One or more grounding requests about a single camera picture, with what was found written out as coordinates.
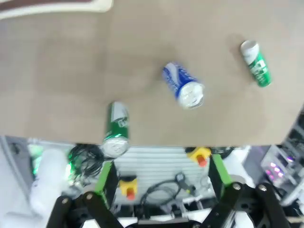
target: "green and white can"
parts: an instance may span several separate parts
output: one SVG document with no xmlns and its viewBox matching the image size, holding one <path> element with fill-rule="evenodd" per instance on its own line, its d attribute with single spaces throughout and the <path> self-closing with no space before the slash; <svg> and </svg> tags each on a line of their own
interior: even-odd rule
<svg viewBox="0 0 304 228">
<path fill-rule="evenodd" d="M 260 52 L 259 44 L 253 40 L 247 40 L 241 44 L 241 52 L 257 84 L 260 87 L 269 85 L 271 83 L 271 75 Z"/>
<path fill-rule="evenodd" d="M 117 158 L 129 149 L 128 125 L 129 115 L 125 105 L 117 101 L 110 103 L 103 143 L 105 156 Z"/>
</svg>

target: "cardboard surface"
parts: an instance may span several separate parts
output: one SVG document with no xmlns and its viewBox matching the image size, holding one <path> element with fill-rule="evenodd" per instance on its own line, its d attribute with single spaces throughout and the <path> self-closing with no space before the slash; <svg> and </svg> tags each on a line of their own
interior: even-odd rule
<svg viewBox="0 0 304 228">
<path fill-rule="evenodd" d="M 0 21 L 0 133 L 101 143 L 106 108 L 126 103 L 132 145 L 280 143 L 304 100 L 304 3 L 116 0 L 107 13 Z M 255 39 L 273 82 L 239 52 Z M 181 62 L 206 87 L 183 110 L 162 80 Z"/>
</svg>

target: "red emergency stop button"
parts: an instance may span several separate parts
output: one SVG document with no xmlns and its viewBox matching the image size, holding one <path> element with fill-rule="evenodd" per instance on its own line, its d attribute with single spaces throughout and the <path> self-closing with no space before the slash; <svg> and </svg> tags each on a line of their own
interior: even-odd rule
<svg viewBox="0 0 304 228">
<path fill-rule="evenodd" d="M 200 167 L 205 167 L 207 165 L 207 160 L 202 155 L 198 155 L 196 160 L 198 161 Z"/>
<path fill-rule="evenodd" d="M 134 200 L 135 199 L 135 193 L 133 188 L 127 189 L 127 198 L 128 200 Z"/>
</svg>

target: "white bottle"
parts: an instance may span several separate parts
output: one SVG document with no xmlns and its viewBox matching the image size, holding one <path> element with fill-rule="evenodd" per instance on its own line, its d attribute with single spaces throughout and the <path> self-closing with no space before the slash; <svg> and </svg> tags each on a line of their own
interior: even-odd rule
<svg viewBox="0 0 304 228">
<path fill-rule="evenodd" d="M 43 217 L 50 215 L 63 190 L 66 168 L 67 156 L 63 151 L 43 151 L 30 193 L 30 205 L 35 213 Z"/>
</svg>

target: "wire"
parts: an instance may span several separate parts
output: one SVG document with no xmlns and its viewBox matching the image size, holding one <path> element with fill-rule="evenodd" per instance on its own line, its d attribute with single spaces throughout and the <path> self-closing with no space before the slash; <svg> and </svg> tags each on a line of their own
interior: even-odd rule
<svg viewBox="0 0 304 228">
<path fill-rule="evenodd" d="M 176 184 L 178 189 L 175 191 L 172 188 L 169 188 L 167 186 L 161 186 L 163 184 L 168 184 L 168 183 Z M 170 197 L 168 199 L 166 199 L 165 201 L 161 202 L 161 203 L 151 203 L 151 202 L 147 201 L 147 198 L 151 193 L 156 192 L 156 191 L 160 191 L 160 190 L 168 193 L 170 195 Z M 157 184 L 154 184 L 154 185 L 150 186 L 147 189 L 147 191 L 144 193 L 144 195 L 142 196 L 140 204 L 141 205 L 151 204 L 151 205 L 162 206 L 164 204 L 169 203 L 171 200 L 174 200 L 177 197 L 177 195 L 179 194 L 180 191 L 181 191 L 181 187 L 179 186 L 179 184 L 175 180 L 164 180 L 164 181 L 161 181 Z"/>
<path fill-rule="evenodd" d="M 69 160 L 76 177 L 93 178 L 100 173 L 105 158 L 97 145 L 79 143 L 71 149 Z"/>
</svg>

